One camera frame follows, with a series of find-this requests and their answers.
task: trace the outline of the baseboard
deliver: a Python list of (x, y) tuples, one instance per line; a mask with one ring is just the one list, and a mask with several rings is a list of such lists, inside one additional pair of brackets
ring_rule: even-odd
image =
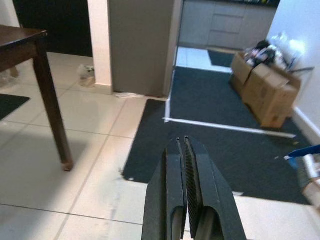
[(292, 119), (313, 145), (320, 144), (320, 129), (298, 107), (294, 108)]

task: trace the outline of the table top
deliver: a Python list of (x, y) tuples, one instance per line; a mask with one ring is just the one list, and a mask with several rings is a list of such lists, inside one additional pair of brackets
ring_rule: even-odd
[(0, 25), (0, 50), (47, 36), (47, 31)]

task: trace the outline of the white wall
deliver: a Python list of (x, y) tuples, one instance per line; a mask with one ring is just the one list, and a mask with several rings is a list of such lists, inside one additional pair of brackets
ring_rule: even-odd
[(13, 0), (0, 0), (0, 25), (19, 27)]
[(108, 0), (88, 0), (96, 84), (112, 87)]
[(303, 88), (296, 101), (296, 113), (320, 139), (320, 1), (281, 0), (268, 37), (286, 31), (304, 42), (305, 54), (297, 68), (315, 67), (301, 78)]

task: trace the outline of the cabinet drawer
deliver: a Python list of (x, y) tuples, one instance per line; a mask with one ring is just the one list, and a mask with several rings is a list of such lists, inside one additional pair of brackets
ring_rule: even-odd
[(242, 17), (214, 15), (211, 30), (238, 34), (240, 33), (242, 21)]
[(235, 48), (235, 43), (239, 37), (238, 33), (211, 31), (208, 45), (224, 48)]
[(215, 2), (214, 14), (243, 17), (246, 13), (246, 5)]

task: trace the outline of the table leg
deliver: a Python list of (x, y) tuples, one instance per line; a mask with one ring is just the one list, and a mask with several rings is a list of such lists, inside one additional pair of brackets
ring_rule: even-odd
[(45, 42), (40, 39), (36, 42), (37, 56), (33, 59), (33, 68), (40, 87), (46, 113), (49, 118), (56, 147), (58, 149), (62, 168), (64, 171), (71, 171), (74, 164), (65, 132), (64, 123), (61, 117), (59, 103), (52, 79)]

